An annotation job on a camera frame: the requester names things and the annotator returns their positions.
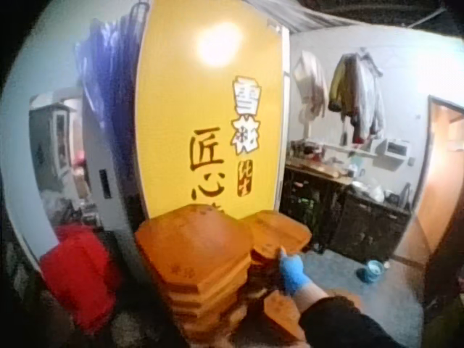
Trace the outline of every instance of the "black cabinet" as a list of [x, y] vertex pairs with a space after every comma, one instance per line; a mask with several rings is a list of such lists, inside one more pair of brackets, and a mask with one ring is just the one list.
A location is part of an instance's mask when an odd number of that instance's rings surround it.
[[397, 247], [409, 213], [347, 194], [329, 249], [359, 262], [387, 261]]
[[311, 247], [317, 252], [325, 250], [336, 230], [343, 187], [305, 170], [285, 169], [280, 212], [311, 230]]

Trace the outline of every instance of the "yellow banner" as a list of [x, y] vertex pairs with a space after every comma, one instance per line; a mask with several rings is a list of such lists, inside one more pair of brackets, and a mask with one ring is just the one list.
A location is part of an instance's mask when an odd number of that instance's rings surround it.
[[190, 203], [273, 209], [282, 38], [239, 0], [159, 0], [138, 66], [136, 146], [150, 218]]

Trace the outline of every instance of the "blue glove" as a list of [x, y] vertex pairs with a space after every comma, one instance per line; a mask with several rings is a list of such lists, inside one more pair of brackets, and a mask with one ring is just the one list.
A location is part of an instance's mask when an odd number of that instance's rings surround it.
[[303, 273], [302, 258], [299, 255], [287, 256], [284, 248], [281, 248], [279, 268], [283, 276], [285, 291], [290, 296], [312, 282], [310, 277]]

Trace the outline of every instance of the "red cloth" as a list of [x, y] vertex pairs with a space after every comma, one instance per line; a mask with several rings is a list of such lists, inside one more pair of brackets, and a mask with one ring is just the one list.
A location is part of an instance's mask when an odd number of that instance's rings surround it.
[[107, 322], [121, 276], [95, 235], [84, 231], [66, 238], [40, 265], [52, 294], [86, 333]]
[[65, 241], [69, 237], [75, 236], [82, 232], [93, 233], [94, 228], [80, 223], [69, 223], [67, 225], [59, 225], [54, 228], [55, 234], [60, 242]]

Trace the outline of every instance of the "white wall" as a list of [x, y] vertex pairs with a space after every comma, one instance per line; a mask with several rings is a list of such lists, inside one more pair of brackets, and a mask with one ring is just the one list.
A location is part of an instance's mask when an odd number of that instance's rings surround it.
[[[340, 57], [360, 52], [361, 47], [370, 52], [384, 72], [380, 84], [386, 110], [386, 136], [409, 141], [415, 157], [412, 167], [403, 163], [395, 170], [379, 158], [365, 157], [363, 167], [366, 175], [374, 177], [385, 189], [400, 192], [410, 182], [413, 194], [425, 151], [428, 95], [464, 106], [463, 42], [419, 30], [380, 25], [321, 29], [291, 37], [291, 67], [297, 64], [302, 50], [311, 51], [320, 60], [330, 86]], [[301, 98], [292, 80], [289, 140], [303, 137], [300, 108]], [[339, 113], [327, 111], [325, 118], [318, 118], [312, 124], [311, 132], [311, 138], [339, 144], [342, 132]], [[341, 152], [330, 151], [327, 155], [348, 160]]]
[[30, 155], [28, 114], [32, 96], [75, 86], [73, 48], [94, 18], [116, 20], [136, 0], [55, 0], [38, 18], [21, 48], [1, 96], [0, 168], [5, 202], [16, 233], [40, 257], [57, 244], [40, 200]]

